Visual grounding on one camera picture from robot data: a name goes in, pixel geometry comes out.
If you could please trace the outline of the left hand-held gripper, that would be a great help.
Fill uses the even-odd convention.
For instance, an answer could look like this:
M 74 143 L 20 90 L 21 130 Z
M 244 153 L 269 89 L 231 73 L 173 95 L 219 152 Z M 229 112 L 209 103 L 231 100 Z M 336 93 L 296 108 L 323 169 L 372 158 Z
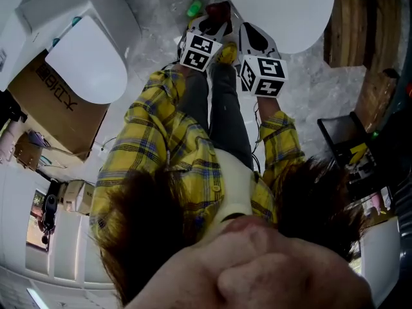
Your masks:
M 209 16 L 204 15 L 189 23 L 185 38 L 180 45 L 179 64 L 200 72 L 207 69 L 211 60 L 221 50 L 223 37 L 232 33 L 232 22 L 215 24 L 213 35 L 207 35 L 200 30 L 210 30 Z

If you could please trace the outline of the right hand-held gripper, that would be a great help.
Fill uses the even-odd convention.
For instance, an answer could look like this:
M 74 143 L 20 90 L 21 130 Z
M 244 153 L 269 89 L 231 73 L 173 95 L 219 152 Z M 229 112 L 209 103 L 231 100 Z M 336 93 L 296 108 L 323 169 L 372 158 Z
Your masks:
M 257 55 L 241 54 L 240 91 L 255 97 L 277 98 L 286 86 L 286 61 L 281 59 L 273 38 L 258 26 L 244 22 L 239 28 L 239 48 L 259 51 Z

